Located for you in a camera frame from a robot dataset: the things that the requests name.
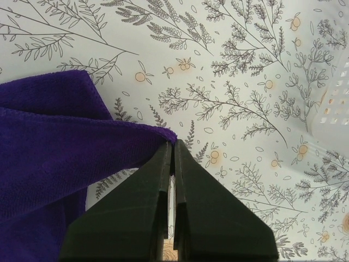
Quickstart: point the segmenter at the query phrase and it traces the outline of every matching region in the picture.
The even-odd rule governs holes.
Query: folded towel
[[[87,186],[140,167],[176,139],[165,128],[113,121],[83,71],[1,84],[0,261],[57,261]]]

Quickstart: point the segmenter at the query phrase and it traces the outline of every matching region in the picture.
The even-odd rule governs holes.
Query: table surface
[[[348,5],[2,0],[0,82],[87,70],[115,120],[185,140],[272,228],[281,259],[348,261],[348,161],[311,136],[347,45]],[[92,185],[87,206],[132,172]]]

